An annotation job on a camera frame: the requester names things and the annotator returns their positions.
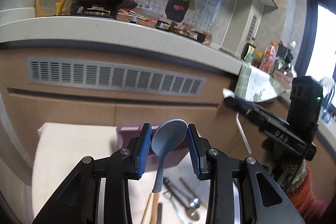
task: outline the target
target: white cloth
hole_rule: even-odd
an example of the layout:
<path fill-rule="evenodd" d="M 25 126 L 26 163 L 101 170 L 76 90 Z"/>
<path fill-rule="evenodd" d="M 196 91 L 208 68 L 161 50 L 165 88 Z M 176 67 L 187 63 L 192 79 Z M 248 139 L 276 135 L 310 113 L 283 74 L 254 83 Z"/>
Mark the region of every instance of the white cloth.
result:
<path fill-rule="evenodd" d="M 108 157 L 118 148 L 116 127 L 77 126 L 69 124 L 46 123 L 40 130 L 41 139 L 36 151 L 33 169 L 32 199 L 34 217 L 41 210 L 48 198 L 85 156 L 94 159 Z M 134 224 L 140 224 L 146 206 L 149 193 L 154 185 L 156 172 L 146 172 L 139 181 L 129 180 L 129 195 L 131 203 L 132 220 Z M 209 181 L 199 181 L 191 164 L 189 153 L 176 167 L 165 169 L 165 176 L 183 189 L 179 177 L 185 181 L 197 193 L 198 197 L 208 203 Z M 103 211 L 101 202 L 104 200 L 105 179 L 102 179 L 98 206 L 98 223 L 103 223 Z M 160 194 L 159 202 L 163 203 L 163 224 L 180 223 L 172 205 Z M 179 204 L 177 207 L 184 215 L 184 209 Z M 151 217 L 150 206 L 145 223 L 149 223 Z M 201 219 L 198 223 L 205 223 L 207 209 L 199 208 Z"/>
<path fill-rule="evenodd" d="M 38 130 L 31 184 L 34 217 L 83 157 L 101 159 L 118 150 L 116 128 L 45 123 Z"/>

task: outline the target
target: air vent grille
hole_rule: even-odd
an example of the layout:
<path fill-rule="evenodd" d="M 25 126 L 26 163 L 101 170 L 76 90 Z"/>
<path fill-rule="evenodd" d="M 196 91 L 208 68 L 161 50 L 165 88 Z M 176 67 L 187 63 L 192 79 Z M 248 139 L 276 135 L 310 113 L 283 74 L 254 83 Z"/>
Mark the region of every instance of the air vent grille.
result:
<path fill-rule="evenodd" d="M 251 40 L 256 23 L 257 23 L 257 17 L 255 15 L 253 15 L 252 22 L 251 22 L 251 25 L 250 25 L 250 29 L 249 29 L 249 32 L 248 32 L 247 37 L 246 37 L 246 42 L 249 42 Z"/>
<path fill-rule="evenodd" d="M 172 71 L 78 59 L 28 57 L 29 82 L 85 89 L 197 96 L 206 79 Z"/>

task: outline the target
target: yellow pan handle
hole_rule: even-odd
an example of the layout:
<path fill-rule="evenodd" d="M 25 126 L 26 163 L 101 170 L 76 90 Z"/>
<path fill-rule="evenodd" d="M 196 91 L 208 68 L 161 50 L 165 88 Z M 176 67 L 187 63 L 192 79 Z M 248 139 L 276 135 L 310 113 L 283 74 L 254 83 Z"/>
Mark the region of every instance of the yellow pan handle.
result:
<path fill-rule="evenodd" d="M 56 15 L 60 16 L 62 15 L 62 9 L 64 6 L 64 3 L 66 2 L 66 0 L 60 0 L 59 2 L 56 2 L 55 7 L 56 7 Z"/>

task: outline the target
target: stove burner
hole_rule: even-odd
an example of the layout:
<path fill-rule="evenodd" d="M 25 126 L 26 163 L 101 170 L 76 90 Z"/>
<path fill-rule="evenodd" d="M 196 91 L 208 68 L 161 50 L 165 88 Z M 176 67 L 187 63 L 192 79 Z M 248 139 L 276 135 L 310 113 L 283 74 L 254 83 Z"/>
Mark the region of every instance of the stove burner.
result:
<path fill-rule="evenodd" d="M 171 25 L 169 26 L 169 28 L 166 29 L 164 26 L 167 25 L 167 24 L 168 23 L 165 22 L 165 21 L 158 20 L 157 23 L 156 23 L 156 28 L 160 29 L 160 30 L 163 30 L 163 31 L 166 31 L 166 32 L 172 32 L 172 33 L 175 33 L 177 35 L 181 35 L 183 37 L 187 37 L 187 38 L 195 40 L 199 43 L 203 43 L 204 40 L 205 40 L 206 34 L 204 34 L 204 33 L 196 32 L 196 31 L 189 32 L 185 29 L 183 29 L 183 30 L 177 29 L 177 28 L 175 28 L 177 26 L 177 24 L 175 22 L 172 22 Z"/>
<path fill-rule="evenodd" d="M 118 8 L 110 8 L 97 4 L 89 3 L 73 3 L 70 9 L 72 16 L 94 16 L 115 19 L 117 17 Z"/>

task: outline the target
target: blue gripper pad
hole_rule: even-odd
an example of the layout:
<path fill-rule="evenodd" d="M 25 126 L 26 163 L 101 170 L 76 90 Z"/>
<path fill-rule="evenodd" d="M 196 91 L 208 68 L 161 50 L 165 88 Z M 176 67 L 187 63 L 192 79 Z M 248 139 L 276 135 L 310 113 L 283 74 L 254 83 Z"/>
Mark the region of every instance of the blue gripper pad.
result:
<path fill-rule="evenodd" d="M 139 139 L 140 138 L 143 138 L 143 144 L 139 153 L 138 172 L 137 172 L 138 179 L 140 179 L 142 174 L 145 172 L 149 149 L 152 143 L 152 126 L 150 124 L 148 124 L 145 133 L 141 132 Z"/>
<path fill-rule="evenodd" d="M 187 131 L 187 140 L 188 140 L 188 147 L 189 147 L 189 153 L 190 153 L 190 158 L 191 158 L 191 163 L 193 165 L 194 173 L 196 177 L 199 179 L 200 178 L 200 157 L 195 145 L 194 137 L 191 133 L 190 127 L 188 126 L 188 131 Z"/>

